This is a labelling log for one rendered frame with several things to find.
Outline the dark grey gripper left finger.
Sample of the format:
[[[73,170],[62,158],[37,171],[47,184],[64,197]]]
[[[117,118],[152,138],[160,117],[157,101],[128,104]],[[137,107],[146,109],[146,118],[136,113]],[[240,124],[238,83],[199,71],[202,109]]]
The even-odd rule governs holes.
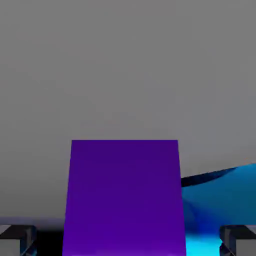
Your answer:
[[[36,238],[33,225],[0,225],[0,256],[36,256]]]

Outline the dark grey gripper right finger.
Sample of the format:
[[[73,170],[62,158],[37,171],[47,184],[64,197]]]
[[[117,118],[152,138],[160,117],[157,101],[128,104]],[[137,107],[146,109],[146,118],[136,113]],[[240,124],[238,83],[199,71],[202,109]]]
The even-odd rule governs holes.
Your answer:
[[[256,225],[223,225],[219,256],[256,256]]]

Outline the small blue cube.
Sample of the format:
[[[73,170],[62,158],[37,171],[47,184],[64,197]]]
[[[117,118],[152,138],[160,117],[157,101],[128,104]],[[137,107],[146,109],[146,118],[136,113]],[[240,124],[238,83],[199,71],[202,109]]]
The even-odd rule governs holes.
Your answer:
[[[256,225],[256,163],[181,178],[186,256],[220,256],[220,227]]]

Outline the small purple cube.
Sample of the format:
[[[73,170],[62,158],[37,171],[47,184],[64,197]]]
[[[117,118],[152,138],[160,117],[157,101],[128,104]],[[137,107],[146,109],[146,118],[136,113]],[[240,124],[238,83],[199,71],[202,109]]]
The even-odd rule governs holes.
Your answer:
[[[74,140],[62,256],[186,256],[178,142]]]

